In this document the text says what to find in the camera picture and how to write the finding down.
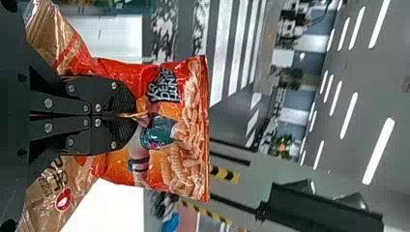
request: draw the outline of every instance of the snack bag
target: snack bag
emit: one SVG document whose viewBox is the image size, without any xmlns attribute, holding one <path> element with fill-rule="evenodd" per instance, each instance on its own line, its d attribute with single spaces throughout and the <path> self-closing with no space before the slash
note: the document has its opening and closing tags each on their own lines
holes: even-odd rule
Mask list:
<svg viewBox="0 0 410 232">
<path fill-rule="evenodd" d="M 122 151 L 108 153 L 101 177 L 116 184 L 170 191 L 208 202 L 205 57 L 163 63 L 154 77 L 145 95 L 137 100 L 138 113 L 120 115 L 135 119 L 139 126 Z"/>
<path fill-rule="evenodd" d="M 74 157 L 57 158 L 27 189 L 17 231 L 60 231 L 98 179 L 90 173 L 92 163 L 92 157 L 81 164 Z"/>
<path fill-rule="evenodd" d="M 132 141 L 122 151 L 94 157 L 90 168 L 94 176 L 209 200 L 209 86 L 204 56 L 161 66 L 93 58 L 50 0 L 32 0 L 25 21 L 27 41 L 58 74 L 121 80 L 137 98 L 137 112 L 120 115 L 139 125 Z"/>
</svg>

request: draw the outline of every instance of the orange snack bag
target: orange snack bag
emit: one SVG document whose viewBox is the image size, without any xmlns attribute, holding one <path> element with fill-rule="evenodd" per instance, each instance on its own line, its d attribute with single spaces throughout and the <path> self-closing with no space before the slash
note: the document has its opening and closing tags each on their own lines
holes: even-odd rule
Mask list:
<svg viewBox="0 0 410 232">
<path fill-rule="evenodd" d="M 139 126 L 129 144 L 106 155 L 100 177 L 208 202 L 208 68 L 205 57 L 151 69 L 137 100 Z"/>
</svg>

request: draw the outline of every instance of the brand logo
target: brand logo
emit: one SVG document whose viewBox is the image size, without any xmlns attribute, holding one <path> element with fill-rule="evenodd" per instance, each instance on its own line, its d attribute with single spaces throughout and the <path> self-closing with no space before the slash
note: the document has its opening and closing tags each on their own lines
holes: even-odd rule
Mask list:
<svg viewBox="0 0 410 232">
<path fill-rule="evenodd" d="M 181 97 L 174 72 L 161 69 L 158 77 L 148 85 L 147 97 L 150 102 L 179 102 Z"/>
<path fill-rule="evenodd" d="M 72 203 L 72 189 L 65 188 L 57 197 L 55 201 L 55 208 L 59 211 L 66 211 L 70 203 Z"/>
</svg>

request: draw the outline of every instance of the yellow and black hazard tape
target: yellow and black hazard tape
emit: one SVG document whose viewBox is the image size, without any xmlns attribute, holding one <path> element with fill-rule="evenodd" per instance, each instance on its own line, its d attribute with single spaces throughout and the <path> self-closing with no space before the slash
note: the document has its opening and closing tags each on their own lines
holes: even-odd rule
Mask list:
<svg viewBox="0 0 410 232">
<path fill-rule="evenodd" d="M 238 185 L 239 184 L 239 173 L 226 170 L 223 167 L 217 167 L 211 165 L 210 167 L 210 172 L 211 176 L 214 176 L 217 179 L 220 179 L 222 181 L 227 181 L 232 183 L 233 185 Z"/>
<path fill-rule="evenodd" d="M 190 202 L 182 200 L 182 199 L 180 199 L 179 202 L 185 207 L 190 207 L 190 208 L 196 210 L 197 212 L 199 212 L 203 216 L 208 216 L 210 218 L 213 218 L 214 220 L 225 222 L 226 224 L 232 224 L 232 220 L 228 217 L 222 217 L 222 216 L 218 215 L 215 212 L 211 212 L 208 209 L 195 206 L 195 205 L 191 204 Z"/>
</svg>

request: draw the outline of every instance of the black machine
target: black machine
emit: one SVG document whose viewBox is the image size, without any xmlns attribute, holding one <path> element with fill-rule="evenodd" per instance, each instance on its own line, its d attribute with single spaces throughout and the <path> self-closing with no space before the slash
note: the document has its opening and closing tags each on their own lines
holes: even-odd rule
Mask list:
<svg viewBox="0 0 410 232">
<path fill-rule="evenodd" d="M 384 230 L 383 216 L 368 209 L 359 193 L 329 199 L 314 194 L 311 180 L 285 185 L 272 183 L 268 202 L 257 209 L 211 194 L 211 199 L 302 232 L 350 232 Z"/>
<path fill-rule="evenodd" d="M 26 42 L 14 0 L 0 1 L 0 231 L 15 231 L 26 189 L 60 155 L 123 148 L 137 123 L 135 97 L 121 81 L 60 77 Z"/>
</svg>

